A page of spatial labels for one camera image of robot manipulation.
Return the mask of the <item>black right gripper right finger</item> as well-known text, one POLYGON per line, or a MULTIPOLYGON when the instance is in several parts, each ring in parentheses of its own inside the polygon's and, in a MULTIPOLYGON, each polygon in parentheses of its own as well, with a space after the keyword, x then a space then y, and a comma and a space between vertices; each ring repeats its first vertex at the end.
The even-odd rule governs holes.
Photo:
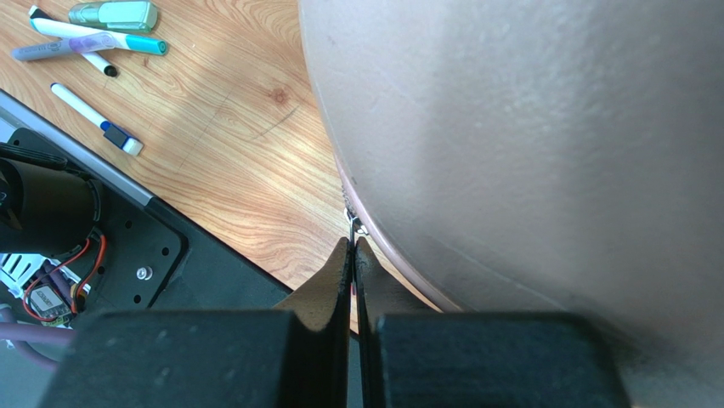
POLYGON ((410 293, 370 244, 354 249, 367 407, 628 407, 602 335, 560 312, 443 314, 410 293))

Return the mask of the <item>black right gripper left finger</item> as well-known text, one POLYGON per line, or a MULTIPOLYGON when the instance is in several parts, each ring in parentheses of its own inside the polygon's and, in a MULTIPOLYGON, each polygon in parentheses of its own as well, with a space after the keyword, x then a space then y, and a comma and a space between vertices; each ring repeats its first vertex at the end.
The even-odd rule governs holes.
POLYGON ((343 407, 352 245, 270 309, 103 314, 78 331, 43 407, 343 407))

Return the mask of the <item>pink suitcase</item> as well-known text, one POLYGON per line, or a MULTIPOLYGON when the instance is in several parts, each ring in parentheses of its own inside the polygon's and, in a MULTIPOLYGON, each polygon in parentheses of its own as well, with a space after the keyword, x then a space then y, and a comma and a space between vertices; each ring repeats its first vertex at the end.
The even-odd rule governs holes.
POLYGON ((563 309, 723 404, 720 1, 301 1, 352 209, 446 311, 563 309))

